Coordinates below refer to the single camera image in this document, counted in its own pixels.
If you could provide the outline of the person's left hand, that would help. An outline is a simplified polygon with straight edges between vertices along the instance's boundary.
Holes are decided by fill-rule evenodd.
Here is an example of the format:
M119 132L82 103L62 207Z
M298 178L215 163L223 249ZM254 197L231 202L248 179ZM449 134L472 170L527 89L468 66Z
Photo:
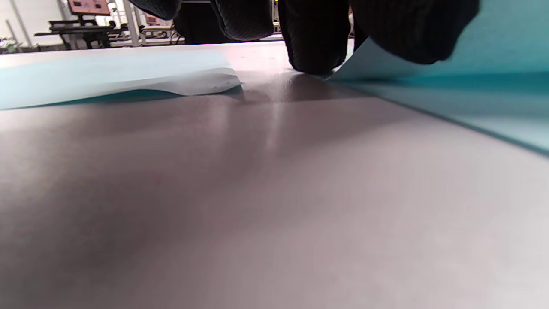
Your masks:
M182 0L129 0L163 20L184 12ZM273 34L271 0L210 0L221 33L237 41ZM324 74L347 56L349 8L360 46L372 39L390 54L416 64L452 55L463 30L478 15L480 0L279 0L278 14L292 67Z

